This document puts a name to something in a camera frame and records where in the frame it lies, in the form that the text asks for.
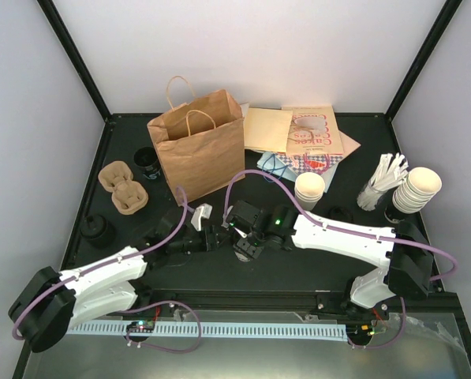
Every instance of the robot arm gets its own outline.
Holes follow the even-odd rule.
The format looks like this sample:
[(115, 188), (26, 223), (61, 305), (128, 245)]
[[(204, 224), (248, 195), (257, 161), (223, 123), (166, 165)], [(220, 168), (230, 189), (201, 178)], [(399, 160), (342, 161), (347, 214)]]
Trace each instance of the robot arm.
[(358, 276), (348, 283), (345, 299), (347, 306), (369, 310), (377, 303), (395, 295), (423, 300), (428, 296), (433, 256), (426, 250), (393, 242), (368, 239), (327, 229), (326, 226), (361, 232), (380, 237), (398, 237), (427, 243), (423, 235), (411, 223), (401, 222), (395, 231), (390, 227), (363, 227), (308, 215), (323, 223), (317, 226), (294, 209), (277, 207), (272, 213), (238, 201), (230, 210), (226, 222), (237, 230), (242, 238), (235, 243), (236, 253), (248, 259), (257, 259), (264, 248), (290, 250), (327, 250), (346, 255), (374, 265), (365, 276)]
[[(324, 225), (385, 237), (397, 235), (399, 238), (425, 242), (412, 224), (400, 223), (400, 230), (395, 232), (389, 227), (362, 227), (324, 219), (312, 213), (309, 215)], [(235, 252), (249, 260), (257, 259), (264, 248), (290, 250), (296, 246), (327, 250), (368, 262), (375, 268), (348, 284), (346, 301), (351, 308), (342, 308), (342, 312), (349, 311), (349, 314), (355, 316), (359, 313), (350, 312), (352, 307), (355, 310), (371, 309), (378, 302), (395, 295), (413, 299), (424, 299), (427, 296), (433, 256), (424, 250), (319, 227), (296, 211), (282, 206), (269, 213), (238, 201), (230, 210), (226, 222), (228, 233), (220, 231), (219, 227), (206, 227), (193, 232), (185, 227), (184, 233), (163, 248), (166, 253), (209, 251), (217, 249), (225, 241), (234, 240)], [(55, 272), (49, 267), (38, 271), (10, 308), (9, 317), (13, 321), (48, 288), (66, 278), (74, 276), (77, 279), (47, 296), (20, 324), (19, 331), (32, 351), (45, 351), (55, 345), (69, 328), (82, 322), (131, 309), (138, 295), (129, 280), (140, 278), (146, 271), (148, 260), (160, 257), (163, 252), (150, 254), (145, 258), (142, 255), (123, 258), (154, 244), (154, 238), (161, 241), (174, 225), (174, 221), (164, 219), (154, 235), (142, 238), (136, 244), (139, 249), (127, 246), (111, 257), (73, 270)], [(85, 273), (86, 270), (115, 258), (118, 262)]]
[[(341, 227), (350, 231), (359, 231), (372, 235), (385, 237), (395, 237), (393, 229), (390, 227), (362, 227), (351, 223), (343, 223), (324, 219), (309, 213), (309, 215), (323, 225)], [(358, 276), (350, 291), (350, 300), (357, 306), (365, 309), (373, 308), (378, 302), (393, 297), (395, 294), (390, 291), (384, 278), (387, 276), (390, 267), (390, 253), (394, 248), (393, 242), (377, 241), (356, 235), (348, 235), (338, 231), (328, 230), (326, 227), (319, 227), (303, 215), (297, 217), (294, 225), (295, 234), (291, 236), (293, 244), (302, 249), (327, 250), (368, 262), (376, 268), (365, 276)]]

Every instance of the paper bag handle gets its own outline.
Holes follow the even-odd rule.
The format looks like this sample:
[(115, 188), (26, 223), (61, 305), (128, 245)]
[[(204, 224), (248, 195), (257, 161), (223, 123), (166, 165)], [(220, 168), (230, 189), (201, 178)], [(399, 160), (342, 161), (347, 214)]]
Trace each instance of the paper bag handle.
[(195, 93), (195, 90), (193, 89), (193, 86), (191, 85), (191, 83), (189, 83), (184, 77), (182, 77), (181, 75), (176, 75), (175, 77), (172, 77), (168, 84), (166, 85), (166, 90), (165, 90), (165, 95), (166, 95), (166, 101), (169, 102), (169, 105), (170, 105), (170, 108), (174, 109), (174, 105), (172, 105), (172, 101), (170, 101), (170, 83), (172, 83), (172, 81), (174, 81), (174, 79), (177, 79), (177, 78), (181, 78), (183, 81), (186, 82), (186, 84), (188, 85), (189, 87), (189, 90), (191, 91), (193, 97), (196, 99), (196, 93)]
[(191, 137), (191, 129), (189, 128), (189, 115), (193, 112), (201, 113), (204, 116), (209, 117), (209, 120), (211, 120), (212, 125), (214, 126), (214, 129), (216, 129), (216, 123), (214, 122), (214, 119), (211, 116), (209, 116), (207, 113), (205, 113), (203, 111), (198, 111), (197, 109), (192, 109), (191, 111), (188, 111), (188, 113), (186, 114), (186, 126), (188, 127), (188, 137)]

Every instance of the cable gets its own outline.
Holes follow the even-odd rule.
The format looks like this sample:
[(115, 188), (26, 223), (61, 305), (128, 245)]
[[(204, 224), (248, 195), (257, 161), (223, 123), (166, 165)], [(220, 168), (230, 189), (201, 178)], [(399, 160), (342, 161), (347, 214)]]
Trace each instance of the cable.
[[(163, 245), (168, 243), (181, 230), (182, 224), (185, 222), (186, 214), (188, 212), (188, 198), (186, 197), (186, 192), (184, 191), (184, 189), (181, 186), (178, 186), (176, 188), (176, 191), (180, 192), (181, 195), (182, 195), (182, 207), (183, 207), (182, 217), (181, 217), (181, 220), (179, 221), (179, 224), (176, 226), (176, 228), (172, 231), (172, 233), (170, 233), (161, 242), (158, 242), (156, 245), (148, 247), (147, 249), (125, 255), (122, 258), (122, 261), (124, 261), (126, 259), (133, 258), (133, 257), (138, 257), (139, 255), (144, 255), (144, 254), (150, 253), (151, 251), (159, 249), (160, 247), (162, 247)], [(79, 277), (85, 276), (86, 274), (89, 274), (90, 272), (94, 272), (95, 270), (98, 270), (99, 268), (102, 268), (102, 267), (105, 267), (105, 266), (108, 266), (108, 265), (112, 265), (113, 263), (118, 263), (118, 262), (119, 262), (119, 260), (117, 258), (114, 258), (114, 259), (110, 259), (108, 261), (98, 263), (97, 265), (94, 265), (90, 268), (87, 268), (86, 270), (84, 270), (82, 272), (79, 272)], [(17, 332), (17, 330), (20, 327), (21, 322), (23, 322), (24, 318), (27, 317), (28, 314), (37, 306), (37, 304), (42, 302), (47, 296), (49, 296), (50, 294), (55, 292), (58, 288), (66, 285), (67, 283), (73, 282), (74, 280), (77, 280), (77, 277), (76, 276), (70, 276), (69, 278), (56, 283), (55, 285), (53, 285), (50, 288), (48, 288), (47, 290), (45, 290), (42, 294), (37, 296), (30, 304), (28, 304), (28, 306), (23, 310), (23, 312), (21, 312), (20, 316), (16, 319), (16, 322), (13, 325), (13, 331), (12, 331), (13, 338), (15, 340), (24, 340), (24, 337), (20, 336)]]
[[(266, 165), (267, 162), (270, 160), (270, 158), (273, 158), (274, 168), (269, 168), (269, 169), (265, 170), (265, 165)], [(280, 174), (279, 177), (278, 177), (278, 180), (281, 180), (282, 176), (283, 176), (284, 173), (286, 172), (287, 166), (284, 165), (284, 166), (282, 166), (282, 167), (280, 167), (280, 168), (275, 168), (275, 159), (276, 159), (276, 158), (275, 158), (275, 154), (269, 155), (268, 158), (265, 160), (264, 164), (262, 165), (262, 170), (263, 170), (263, 171), (268, 171), (268, 172), (270, 172), (271, 174), (274, 174), (276, 171), (282, 170), (282, 171), (281, 171), (281, 174)], [(269, 183), (272, 183), (272, 181), (271, 181), (271, 180), (268, 180), (267, 178), (265, 178), (265, 180), (266, 180), (267, 182), (269, 182)]]
[(162, 311), (162, 307), (161, 306), (158, 306), (156, 307), (156, 313), (155, 313), (155, 317), (153, 318), (153, 321), (156, 322), (158, 320), (158, 316), (160, 314), (160, 312)]
[[(286, 193), (286, 195), (288, 195), (288, 197), (293, 202), (294, 206), (297, 208), (297, 210), (300, 212), (300, 214), (302, 214), (308, 221), (310, 221), (314, 225), (317, 225), (318, 227), (324, 227), (323, 223), (321, 223), (318, 220), (314, 220), (311, 216), (308, 215), (308, 213), (306, 211), (304, 211), (304, 209), (295, 200), (295, 198), (291, 194), (290, 190), (287, 189), (284, 184), (282, 184), (279, 180), (274, 178), (272, 175), (267, 174), (266, 172), (263, 172), (263, 171), (260, 171), (260, 170), (243, 170), (243, 171), (239, 172), (238, 174), (236, 174), (232, 178), (232, 180), (230, 180), (230, 183), (228, 184), (228, 188), (226, 189), (225, 208), (224, 208), (224, 212), (223, 212), (223, 221), (226, 221), (226, 217), (228, 216), (228, 201), (230, 200), (230, 191), (232, 190), (232, 186), (237, 181), (237, 179), (239, 179), (244, 174), (258, 174), (258, 175), (262, 175), (266, 178), (269, 178), (270, 180), (275, 182), (275, 184), (277, 184), (279, 187), (281, 187), (281, 189)], [(439, 274), (439, 275), (432, 276), (430, 278), (430, 281), (446, 278), (448, 276), (453, 275), (458, 270), (458, 261), (456, 260), (456, 258), (454, 258), (453, 256), (451, 256), (450, 254), (446, 253), (445, 251), (443, 251), (441, 249), (438, 249), (438, 248), (430, 246), (430, 245), (426, 245), (424, 243), (415, 242), (415, 241), (408, 241), (406, 239), (401, 239), (401, 238), (392, 238), (392, 237), (384, 237), (384, 236), (378, 237), (376, 235), (371, 235), (369, 233), (363, 233), (363, 232), (360, 232), (360, 231), (350, 231), (348, 229), (344, 229), (343, 227), (334, 227), (334, 226), (331, 226), (331, 225), (327, 225), (326, 228), (331, 230), (331, 231), (339, 231), (339, 232), (342, 232), (342, 233), (347, 233), (348, 235), (356, 235), (358, 237), (364, 237), (364, 238), (369, 238), (369, 239), (379, 239), (380, 241), (393, 242), (393, 243), (398, 243), (400, 245), (407, 245), (407, 246), (417, 247), (419, 249), (427, 250), (427, 251), (430, 251), (434, 254), (437, 254), (437, 255), (440, 255), (442, 257), (447, 258), (447, 260), (449, 260), (451, 262), (453, 267), (448, 272), (445, 272), (444, 274)]]
[(142, 308), (139, 308), (138, 310), (126, 310), (126, 311), (123, 311), (123, 312), (120, 312), (120, 313), (127, 313), (127, 314), (139, 313), (139, 312), (142, 312), (143, 310), (149, 310), (149, 309), (154, 308), (156, 306), (163, 306), (163, 305), (166, 305), (166, 304), (175, 304), (176, 306), (182, 306), (183, 308), (188, 310), (193, 315), (193, 317), (195, 318), (196, 325), (198, 326), (198, 336), (196, 337), (196, 340), (193, 343), (193, 345), (191, 345), (187, 349), (170, 349), (169, 347), (154, 345), (152, 343), (143, 343), (143, 342), (137, 343), (137, 342), (134, 342), (130, 339), (130, 336), (129, 336), (130, 331), (128, 331), (126, 333), (126, 340), (128, 341), (128, 343), (131, 343), (131, 344), (137, 344), (137, 345), (140, 344), (142, 346), (150, 347), (152, 349), (156, 349), (156, 350), (160, 350), (160, 351), (165, 351), (167, 353), (185, 354), (185, 353), (190, 353), (190, 352), (194, 351), (200, 345), (200, 340), (202, 339), (202, 325), (201, 325), (200, 319), (199, 319), (198, 315), (195, 313), (195, 311), (192, 310), (186, 304), (184, 304), (182, 302), (176, 302), (175, 300), (165, 300), (165, 301), (162, 301), (162, 302), (155, 302), (153, 304), (149, 304), (148, 306), (143, 306)]
[(389, 347), (392, 344), (394, 344), (398, 339), (403, 336), (404, 331), (406, 330), (406, 319), (407, 319), (407, 310), (406, 310), (406, 303), (403, 301), (403, 298), (400, 298), (400, 302), (402, 302), (402, 325), (400, 326), (400, 330), (398, 330), (398, 334), (394, 336), (391, 340), (387, 341), (386, 343), (383, 343), (382, 345), (375, 345), (375, 346), (364, 346), (364, 345), (356, 345), (351, 341), (349, 337), (347, 337), (347, 342), (349, 345), (351, 345), (353, 348), (358, 348), (358, 349), (365, 349), (365, 350), (377, 350), (377, 349), (382, 349), (383, 347)]

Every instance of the white bracket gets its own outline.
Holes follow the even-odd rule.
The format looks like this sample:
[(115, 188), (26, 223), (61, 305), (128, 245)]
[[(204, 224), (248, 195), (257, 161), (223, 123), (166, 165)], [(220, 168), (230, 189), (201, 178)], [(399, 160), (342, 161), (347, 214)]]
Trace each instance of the white bracket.
[(212, 205), (202, 204), (196, 207), (193, 217), (191, 219), (191, 224), (196, 231), (202, 230), (202, 219), (208, 220), (211, 217)]

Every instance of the black cup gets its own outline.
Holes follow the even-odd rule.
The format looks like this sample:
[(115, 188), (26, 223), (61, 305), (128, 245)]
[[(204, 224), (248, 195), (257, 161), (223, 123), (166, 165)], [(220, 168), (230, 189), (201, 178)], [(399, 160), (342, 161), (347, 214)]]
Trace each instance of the black cup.
[(140, 148), (133, 155), (133, 162), (142, 171), (146, 179), (155, 180), (161, 175), (162, 167), (153, 148)]
[(408, 215), (409, 213), (404, 213), (396, 208), (393, 202), (388, 204), (384, 211), (384, 216), (390, 223), (399, 223), (400, 221), (405, 220)]

